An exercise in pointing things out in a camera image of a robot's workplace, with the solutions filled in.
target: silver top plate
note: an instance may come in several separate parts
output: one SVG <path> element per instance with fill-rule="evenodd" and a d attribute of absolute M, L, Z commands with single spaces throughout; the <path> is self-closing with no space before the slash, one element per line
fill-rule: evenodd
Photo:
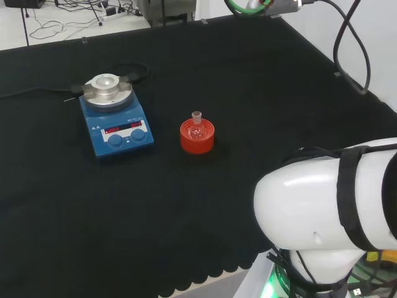
<path fill-rule="evenodd" d="M 132 85 L 118 76 L 104 73 L 88 81 L 83 87 L 86 103 L 100 111 L 123 109 L 133 100 Z"/>

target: cable clutter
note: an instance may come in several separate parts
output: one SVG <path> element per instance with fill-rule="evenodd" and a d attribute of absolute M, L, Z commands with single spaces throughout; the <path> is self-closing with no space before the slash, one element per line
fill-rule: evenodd
<path fill-rule="evenodd" d="M 35 9 L 33 9 L 33 14 L 36 22 L 39 24 L 39 28 L 34 30 L 33 32 L 29 33 L 29 36 L 37 39 L 37 40 L 43 40 L 47 38 L 51 38 L 56 36 L 59 33 L 66 32 L 67 28 L 76 28 L 77 30 L 73 32 L 72 34 L 68 35 L 64 40 L 67 40 L 68 38 L 76 35 L 77 33 L 80 33 L 82 30 L 87 29 L 87 28 L 93 28 L 97 26 L 101 26 L 102 22 L 105 20 L 106 16 L 111 16 L 112 14 L 119 14 L 121 12 L 127 12 L 127 14 L 133 14 L 135 16 L 142 16 L 139 12 L 138 9 L 135 9 L 133 7 L 133 2 L 130 0 L 130 3 L 125 3 L 121 4 L 120 0 L 118 1 L 118 6 L 116 5 L 110 5 L 109 0 L 101 1 L 101 0 L 93 0 L 93 1 L 75 1 L 75 0 L 62 0 L 63 2 L 59 2 L 58 0 L 55 1 L 47 1 L 47 2 L 52 2 L 55 3 L 55 5 L 68 12 L 74 12 L 74 11 L 81 11 L 81 10 L 89 10 L 93 11 L 95 14 L 95 18 L 88 22 L 61 22 L 59 20 L 44 20 L 44 19 L 38 19 L 36 16 Z M 37 32 L 46 30 L 48 28 L 53 28 L 52 32 L 50 35 L 40 37 L 37 35 Z"/>

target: table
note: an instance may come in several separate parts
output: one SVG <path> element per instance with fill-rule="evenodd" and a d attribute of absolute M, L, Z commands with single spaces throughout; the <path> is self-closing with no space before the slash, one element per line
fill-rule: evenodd
<path fill-rule="evenodd" d="M 122 5 L 125 3 L 130 3 L 127 0 L 121 0 Z M 110 0 L 110 5 L 118 6 L 117 0 Z M 68 27 L 64 32 L 58 33 L 53 37 L 49 37 L 54 34 L 55 29 L 59 29 L 58 27 L 51 27 L 49 29 L 40 29 L 36 33 L 32 34 L 32 36 L 36 38 L 44 38 L 46 39 L 34 39 L 29 37 L 29 44 L 37 45 L 40 43 L 48 43 L 48 42 L 59 42 L 64 39 L 76 39 L 81 38 L 83 36 L 96 36 L 96 35 L 104 35 L 104 34 L 112 34 L 116 32 L 137 30 L 149 28 L 149 23 L 145 20 L 144 17 L 137 17 L 133 14 L 129 14 L 127 16 L 120 17 L 118 19 L 110 20 L 107 22 L 102 22 L 103 26 L 98 26 L 97 21 L 95 19 L 95 15 L 91 10 L 80 10 L 68 12 L 66 10 L 62 10 L 55 6 L 53 2 L 45 2 L 40 9 L 28 9 L 29 18 L 25 18 L 26 27 L 28 34 L 31 34 L 36 29 L 40 28 L 40 25 L 34 18 L 34 12 L 36 13 L 37 19 L 40 20 L 58 20 L 63 23 L 67 22 L 80 22 L 85 23 L 93 20 L 90 23 L 90 28 L 86 28 L 81 30 L 79 28 Z M 75 26 L 85 26 L 82 24 L 71 24 Z M 24 25 L 22 23 L 22 16 L 20 14 L 19 8 L 10 8 L 4 5 L 4 2 L 0 0 L 0 36 L 2 38 L 2 42 L 0 43 L 0 50 L 6 50 L 8 48 L 17 48 L 17 47 L 25 47 L 26 46 L 26 37 L 24 32 Z"/>
<path fill-rule="evenodd" d="M 154 146 L 98 162 L 77 101 L 36 91 L 1 99 L 2 296 L 163 297 L 247 269 L 269 242 L 256 182 L 300 147 L 396 137 L 371 94 L 281 18 L 232 17 L 0 52 L 0 90 L 66 88 L 146 63 L 135 92 Z M 216 144 L 185 154 L 179 126 L 199 110 Z"/>

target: red cap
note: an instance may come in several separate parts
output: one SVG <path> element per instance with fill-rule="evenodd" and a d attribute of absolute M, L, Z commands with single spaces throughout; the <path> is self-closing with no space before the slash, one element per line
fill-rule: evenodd
<path fill-rule="evenodd" d="M 188 119 L 181 125 L 181 146 L 182 149 L 191 154 L 204 154 L 211 151 L 215 139 L 215 127 L 208 120 L 201 119 L 205 128 L 205 138 L 192 140 L 189 136 L 189 128 L 193 125 L 193 119 Z"/>

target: power cord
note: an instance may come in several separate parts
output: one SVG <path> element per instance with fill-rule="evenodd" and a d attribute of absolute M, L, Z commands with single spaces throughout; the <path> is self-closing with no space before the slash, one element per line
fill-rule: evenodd
<path fill-rule="evenodd" d="M 64 1 L 65 1 L 65 3 L 59 3 L 59 2 L 55 2 L 55 1 L 47 1 L 47 2 L 55 3 L 55 5 L 58 8 L 63 9 L 64 11 L 68 11 L 68 12 L 81 11 L 81 10 L 84 10 L 84 9 L 87 9 L 87 10 L 90 10 L 90 11 L 92 10 L 90 6 L 87 6 L 87 7 L 84 6 L 84 5 L 89 5 L 89 3 L 77 2 L 77 1 L 73 1 L 73 0 L 64 0 Z M 100 3 L 100 1 L 99 0 L 95 0 L 95 1 L 92 2 L 92 5 L 97 5 L 98 3 Z"/>
<path fill-rule="evenodd" d="M 110 72 L 110 71 L 117 71 L 117 68 L 121 66 L 126 66 L 129 68 L 128 71 L 128 77 L 131 79 L 131 83 L 134 85 L 141 85 L 146 83 L 148 80 L 152 79 L 154 77 L 154 73 L 148 68 L 146 64 L 143 63 L 121 63 L 121 64 L 116 64 L 113 66 L 110 66 L 106 68 L 102 73 Z M 143 73 L 140 71 L 137 71 L 136 74 L 131 72 L 131 68 L 136 70 L 137 68 L 143 69 Z M 7 94 L 2 94 L 0 95 L 0 99 L 7 98 L 7 97 L 12 97 L 12 96 L 17 96 L 21 94 L 26 94 L 26 93 L 31 93 L 34 91 L 46 91 L 46 92 L 54 92 L 54 93 L 70 93 L 70 89 L 57 89 L 57 88 L 46 88 L 46 87 L 34 87 L 34 88 L 29 88 L 13 93 L 7 93 Z"/>
<path fill-rule="evenodd" d="M 305 261 L 303 261 L 302 255 L 300 254 L 300 252 L 297 250 L 297 255 L 299 257 L 300 262 L 302 263 L 302 266 L 304 267 L 306 273 L 309 275 L 311 281 L 313 282 L 313 284 L 317 284 L 316 280 L 314 279 L 313 275 L 311 275 L 309 269 L 307 268 Z"/>
<path fill-rule="evenodd" d="M 388 296 L 388 298 L 394 298 L 397 292 L 397 282 L 395 282 L 394 286 L 391 288 L 391 292 Z"/>
<path fill-rule="evenodd" d="M 127 14 L 133 14 L 134 16 L 142 17 L 139 9 L 133 7 L 134 3 L 132 2 L 132 0 L 130 0 L 130 2 L 131 3 L 123 4 L 123 8 L 127 10 Z"/>
<path fill-rule="evenodd" d="M 315 0 L 315 1 L 322 1 L 325 3 L 328 3 L 329 5 L 332 5 L 332 7 L 334 7 L 339 13 L 340 15 L 343 17 L 344 21 L 341 25 L 341 28 L 339 29 L 339 33 L 335 39 L 335 44 L 334 44 L 334 52 L 333 52 L 333 56 L 334 56 L 334 63 L 336 66 L 336 69 L 338 70 L 338 72 L 341 74 L 341 76 L 347 81 L 347 83 L 354 89 L 356 90 L 359 94 L 364 95 L 368 92 L 368 87 L 370 85 L 370 81 L 371 81 L 371 65 L 370 65 L 370 59 L 368 57 L 368 53 L 367 50 L 364 47 L 364 44 L 362 43 L 361 39 L 359 38 L 359 36 L 357 35 L 357 33 L 355 32 L 353 26 L 350 24 L 350 20 L 355 12 L 355 10 L 357 9 L 357 6 L 359 6 L 360 1 L 361 0 L 355 0 L 353 2 L 352 7 L 350 8 L 349 12 L 347 13 L 347 15 L 345 15 L 342 11 L 342 9 L 336 5 L 335 3 L 333 3 L 331 0 Z M 362 50 L 362 53 L 364 55 L 365 58 L 365 64 L 367 67 L 367 79 L 365 81 L 365 86 L 363 89 L 360 89 L 358 87 L 358 85 L 352 80 L 352 78 L 343 70 L 341 64 L 339 63 L 339 58 L 338 58 L 338 54 L 339 54 L 339 46 L 341 45 L 341 41 L 342 41 L 342 37 L 344 35 L 344 32 L 346 30 L 346 27 L 350 28 L 350 31 L 352 32 L 354 38 L 356 39 L 356 41 L 359 43 L 360 48 Z"/>
<path fill-rule="evenodd" d="M 370 277 L 372 277 L 372 278 L 374 278 L 374 279 L 376 279 L 376 280 L 378 280 L 378 281 L 380 281 L 380 282 L 387 282 L 386 280 L 384 280 L 384 279 L 378 277 L 378 276 L 375 274 L 375 271 L 374 271 L 373 273 L 371 273 L 370 271 L 367 271 L 366 269 L 364 269 L 363 267 L 361 267 L 361 266 L 358 265 L 358 264 L 356 264 L 355 267 L 356 267 L 358 270 L 360 270 L 360 271 L 362 271 L 363 273 L 365 273 L 366 275 L 368 275 L 368 276 L 370 276 Z"/>
<path fill-rule="evenodd" d="M 379 271 L 379 269 L 380 269 L 380 265 L 381 265 L 381 263 L 382 263 L 382 256 L 383 256 L 383 251 L 379 251 L 378 252 L 378 259 L 377 259 L 377 263 L 376 263 L 376 265 L 375 265 L 375 269 L 373 270 L 373 273 L 372 274 L 368 274 L 369 276 L 370 276 L 370 278 L 368 278 L 367 279 L 367 283 L 370 283 L 370 282 L 372 282 L 374 279 L 377 279 L 377 274 L 378 274 L 378 271 Z"/>

